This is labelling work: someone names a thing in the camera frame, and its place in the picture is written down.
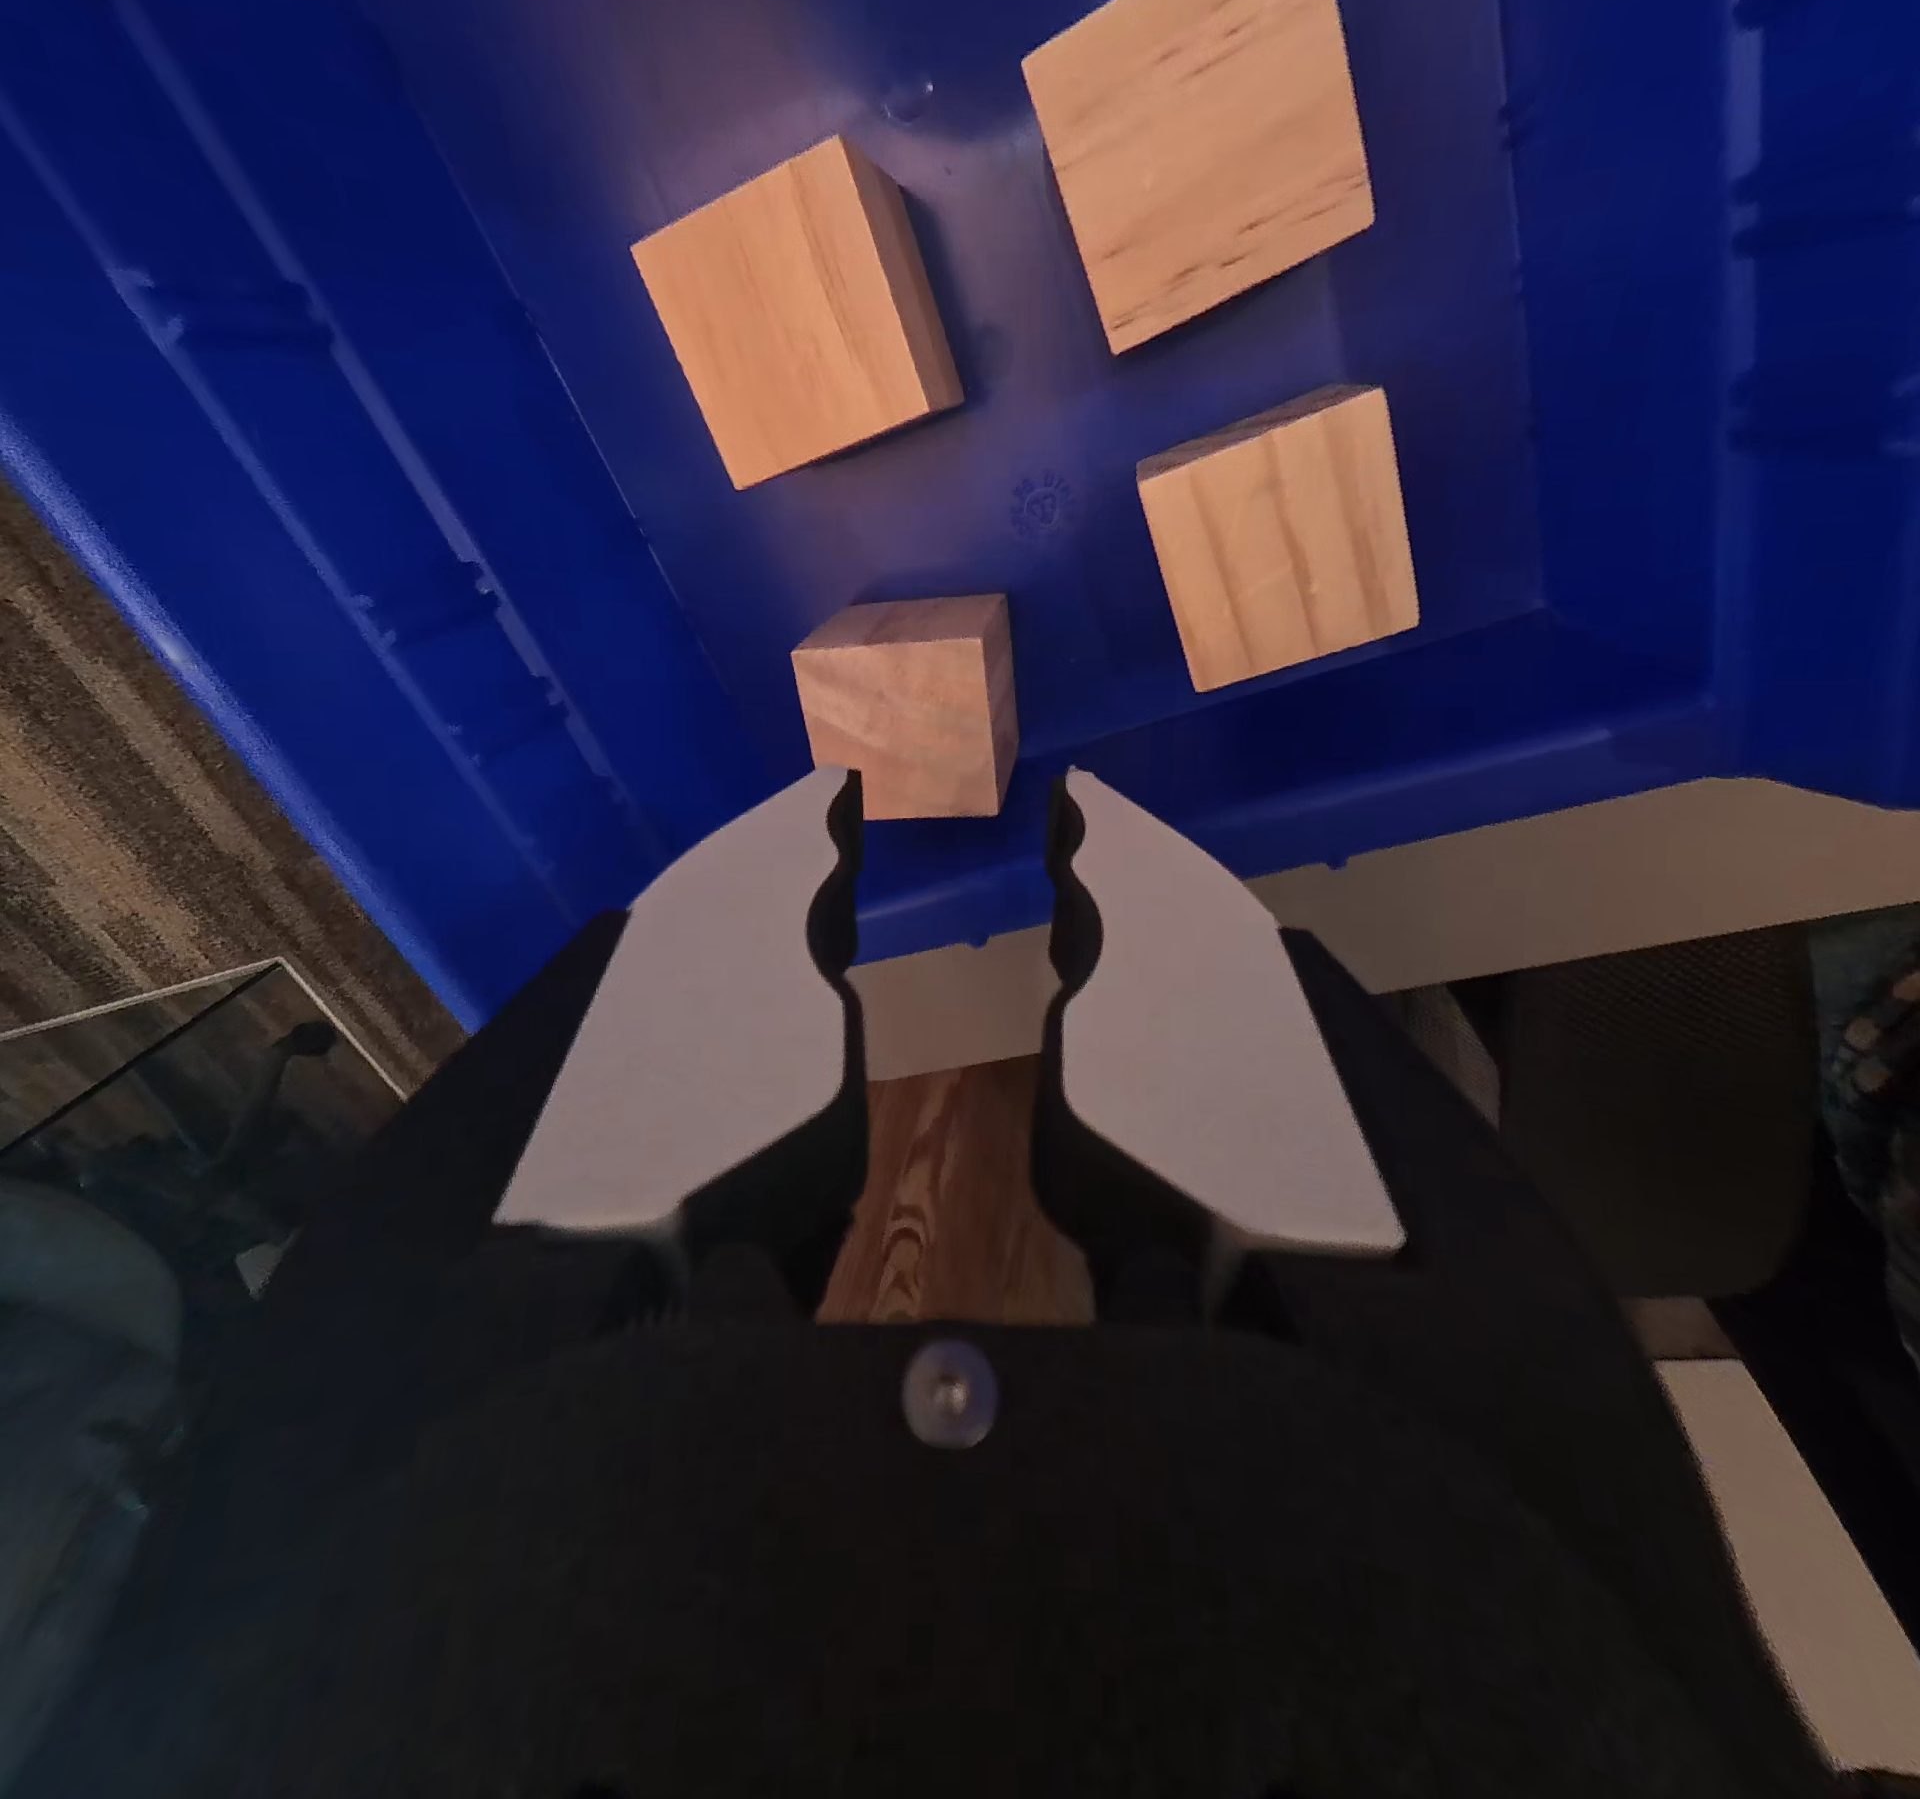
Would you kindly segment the blue plastic bin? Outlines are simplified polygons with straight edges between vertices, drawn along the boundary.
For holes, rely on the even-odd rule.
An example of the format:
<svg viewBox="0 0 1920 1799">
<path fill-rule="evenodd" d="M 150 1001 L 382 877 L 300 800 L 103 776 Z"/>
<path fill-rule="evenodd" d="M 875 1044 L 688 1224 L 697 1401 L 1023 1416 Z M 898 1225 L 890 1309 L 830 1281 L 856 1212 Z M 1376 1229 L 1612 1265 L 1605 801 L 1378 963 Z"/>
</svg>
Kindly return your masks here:
<svg viewBox="0 0 1920 1799">
<path fill-rule="evenodd" d="M 1338 0 L 1370 231 L 1115 355 L 1023 57 L 1105 0 L 4 0 L 4 468 L 464 1024 L 808 769 L 790 648 L 1003 590 L 1021 769 L 1240 874 L 1692 778 L 1915 810 L 1915 0 Z M 964 402 L 733 490 L 629 244 L 819 139 Z M 1380 386 L 1415 629 L 1199 694 L 1137 466 Z"/>
</svg>

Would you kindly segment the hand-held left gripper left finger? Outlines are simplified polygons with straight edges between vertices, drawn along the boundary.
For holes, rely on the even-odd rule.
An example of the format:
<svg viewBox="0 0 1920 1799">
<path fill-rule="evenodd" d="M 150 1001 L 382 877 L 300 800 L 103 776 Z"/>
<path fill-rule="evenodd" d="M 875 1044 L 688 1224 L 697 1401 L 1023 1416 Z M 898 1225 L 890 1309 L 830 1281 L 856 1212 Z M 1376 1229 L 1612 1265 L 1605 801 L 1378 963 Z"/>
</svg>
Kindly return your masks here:
<svg viewBox="0 0 1920 1799">
<path fill-rule="evenodd" d="M 869 1171 L 850 984 L 862 778 L 821 767 L 629 905 L 494 1212 L 503 1225 L 807 1259 Z"/>
</svg>

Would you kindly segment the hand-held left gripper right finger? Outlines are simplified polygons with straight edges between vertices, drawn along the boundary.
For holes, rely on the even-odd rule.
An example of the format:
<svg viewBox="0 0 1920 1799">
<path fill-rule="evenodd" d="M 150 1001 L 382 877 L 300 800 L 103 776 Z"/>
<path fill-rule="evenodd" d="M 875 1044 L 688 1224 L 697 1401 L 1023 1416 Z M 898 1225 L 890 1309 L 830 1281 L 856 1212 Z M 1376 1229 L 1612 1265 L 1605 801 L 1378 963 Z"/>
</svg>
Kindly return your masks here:
<svg viewBox="0 0 1920 1799">
<path fill-rule="evenodd" d="M 1097 1273 L 1393 1259 L 1405 1221 L 1277 918 L 1090 770 L 1054 782 L 1030 1175 Z"/>
</svg>

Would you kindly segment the wooden cube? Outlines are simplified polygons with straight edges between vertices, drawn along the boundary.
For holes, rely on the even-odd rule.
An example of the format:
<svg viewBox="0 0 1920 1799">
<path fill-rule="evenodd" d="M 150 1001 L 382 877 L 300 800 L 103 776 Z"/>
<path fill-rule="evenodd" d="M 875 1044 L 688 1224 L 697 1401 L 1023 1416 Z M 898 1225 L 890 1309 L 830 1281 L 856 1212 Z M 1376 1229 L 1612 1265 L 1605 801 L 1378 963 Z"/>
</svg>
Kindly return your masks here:
<svg viewBox="0 0 1920 1799">
<path fill-rule="evenodd" d="M 1115 355 L 1376 222 L 1338 0 L 1107 0 L 1021 73 Z"/>
<path fill-rule="evenodd" d="M 875 822 L 993 820 L 1021 748 L 1001 591 L 846 607 L 792 649 L 816 767 Z"/>
<path fill-rule="evenodd" d="M 964 400 L 902 186 L 846 135 L 629 256 L 735 490 Z"/>
<path fill-rule="evenodd" d="M 1155 453 L 1137 490 L 1199 694 L 1422 621 L 1380 386 L 1326 386 Z"/>
</svg>

